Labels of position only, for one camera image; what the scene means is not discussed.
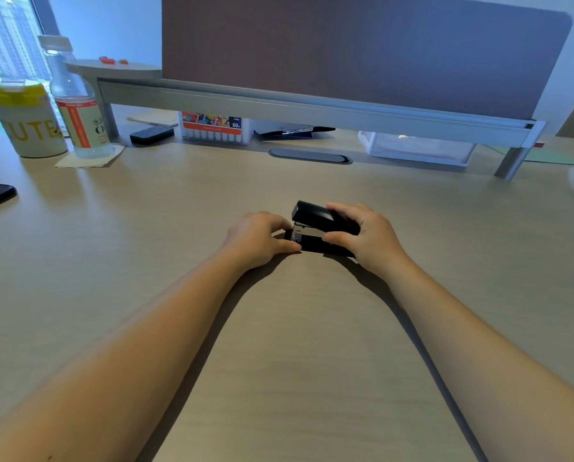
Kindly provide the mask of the person's right forearm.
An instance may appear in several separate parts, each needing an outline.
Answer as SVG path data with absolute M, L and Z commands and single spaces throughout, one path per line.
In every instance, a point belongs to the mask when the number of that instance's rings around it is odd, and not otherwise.
M 489 462 L 574 462 L 574 388 L 409 258 L 380 276 L 411 319 Z

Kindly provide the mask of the beige paper sheet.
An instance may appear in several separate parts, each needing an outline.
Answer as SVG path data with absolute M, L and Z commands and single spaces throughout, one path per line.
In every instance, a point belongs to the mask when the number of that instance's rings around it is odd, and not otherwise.
M 127 120 L 149 125 L 176 127 L 178 125 L 178 114 L 176 111 L 172 110 L 147 109 L 141 113 L 128 115 Z

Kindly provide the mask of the beige paper napkin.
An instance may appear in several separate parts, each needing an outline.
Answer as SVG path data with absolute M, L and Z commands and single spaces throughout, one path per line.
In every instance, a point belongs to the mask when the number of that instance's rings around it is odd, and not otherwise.
M 79 169 L 79 168 L 103 168 L 110 165 L 114 160 L 116 160 L 122 152 L 125 150 L 126 146 L 111 144 L 112 153 L 107 156 L 97 157 L 97 158 L 80 158 L 75 152 L 67 152 L 62 159 L 60 159 L 55 165 L 55 168 L 61 169 Z

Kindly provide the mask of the round white side table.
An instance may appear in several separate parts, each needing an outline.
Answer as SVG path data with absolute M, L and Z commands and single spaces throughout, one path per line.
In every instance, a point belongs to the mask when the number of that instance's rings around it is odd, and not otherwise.
M 69 72 L 82 76 L 86 81 L 98 79 L 150 80 L 161 79 L 160 67 L 146 63 L 102 63 L 99 60 L 66 60 Z

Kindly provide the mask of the white cup with yellow lid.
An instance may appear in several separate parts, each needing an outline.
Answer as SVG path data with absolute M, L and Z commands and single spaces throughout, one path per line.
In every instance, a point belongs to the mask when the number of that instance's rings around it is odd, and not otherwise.
M 68 152 L 50 97 L 38 81 L 0 78 L 0 123 L 22 158 L 51 158 Z

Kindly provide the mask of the clear plastic water bottle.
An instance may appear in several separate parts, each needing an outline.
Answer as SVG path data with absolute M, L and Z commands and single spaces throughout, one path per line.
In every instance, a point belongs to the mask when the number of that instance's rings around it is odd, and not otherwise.
M 66 60 L 75 60 L 69 39 L 39 35 L 38 40 L 52 75 L 50 92 L 75 154 L 85 159 L 110 155 L 113 150 L 94 90 L 82 76 L 66 68 Z

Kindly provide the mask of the person's right hand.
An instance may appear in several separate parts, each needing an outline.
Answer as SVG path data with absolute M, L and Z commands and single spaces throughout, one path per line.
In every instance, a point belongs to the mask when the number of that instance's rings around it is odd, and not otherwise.
M 416 268 L 388 219 L 364 204 L 328 202 L 326 208 L 344 214 L 360 225 L 359 246 L 346 248 L 363 268 L 390 282 Z

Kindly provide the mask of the person's left hand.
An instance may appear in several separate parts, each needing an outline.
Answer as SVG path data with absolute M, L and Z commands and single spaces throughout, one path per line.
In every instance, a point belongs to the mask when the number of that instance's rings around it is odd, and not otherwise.
M 228 229 L 219 252 L 245 272 L 270 262 L 270 237 L 291 230 L 291 223 L 268 211 L 249 212 Z

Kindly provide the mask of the grey desk divider panel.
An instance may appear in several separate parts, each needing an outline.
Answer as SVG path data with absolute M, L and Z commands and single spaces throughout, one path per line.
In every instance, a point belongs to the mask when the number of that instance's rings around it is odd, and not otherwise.
M 530 119 L 567 13 L 475 0 L 162 0 L 167 79 Z

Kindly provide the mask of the box of coloured markers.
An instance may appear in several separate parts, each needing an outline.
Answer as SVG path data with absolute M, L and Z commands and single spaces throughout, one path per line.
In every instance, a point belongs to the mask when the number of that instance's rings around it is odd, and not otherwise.
M 254 133 L 251 121 L 247 118 L 186 111 L 178 111 L 177 118 L 182 138 L 189 140 L 247 145 Z

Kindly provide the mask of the clear plastic storage box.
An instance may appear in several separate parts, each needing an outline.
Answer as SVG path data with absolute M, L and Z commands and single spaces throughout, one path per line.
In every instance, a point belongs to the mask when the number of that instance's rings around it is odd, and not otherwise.
M 476 144 L 407 135 L 358 132 L 368 155 L 385 159 L 466 167 Z

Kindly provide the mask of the person's left forearm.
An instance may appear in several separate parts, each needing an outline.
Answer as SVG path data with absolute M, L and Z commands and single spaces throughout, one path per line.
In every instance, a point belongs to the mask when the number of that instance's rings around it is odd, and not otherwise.
M 0 423 L 0 462 L 134 460 L 245 271 L 222 248 L 54 375 Z

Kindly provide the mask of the black stapler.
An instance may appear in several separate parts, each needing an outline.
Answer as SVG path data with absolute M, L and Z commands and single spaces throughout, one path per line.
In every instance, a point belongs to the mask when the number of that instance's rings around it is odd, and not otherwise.
M 345 232 L 357 236 L 360 225 L 356 221 L 335 210 L 306 201 L 296 203 L 291 218 L 292 229 L 283 233 L 283 239 L 298 243 L 302 251 L 355 258 L 348 249 L 324 241 L 323 235 L 327 232 Z

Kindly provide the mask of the black rectangular case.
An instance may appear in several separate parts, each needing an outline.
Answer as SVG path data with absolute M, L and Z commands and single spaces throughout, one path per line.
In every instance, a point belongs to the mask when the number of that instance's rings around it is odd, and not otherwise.
M 156 145 L 157 143 L 174 136 L 175 132 L 173 127 L 154 125 L 141 131 L 131 133 L 129 135 L 129 140 L 132 145 L 148 147 Z

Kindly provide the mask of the black folder stack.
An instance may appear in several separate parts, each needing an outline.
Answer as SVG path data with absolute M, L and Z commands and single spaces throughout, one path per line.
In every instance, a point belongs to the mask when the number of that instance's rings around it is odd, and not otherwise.
M 280 140 L 312 140 L 316 139 L 319 133 L 336 131 L 334 127 L 305 127 L 293 130 L 277 130 L 265 133 L 254 131 L 254 136 L 264 141 L 280 141 Z

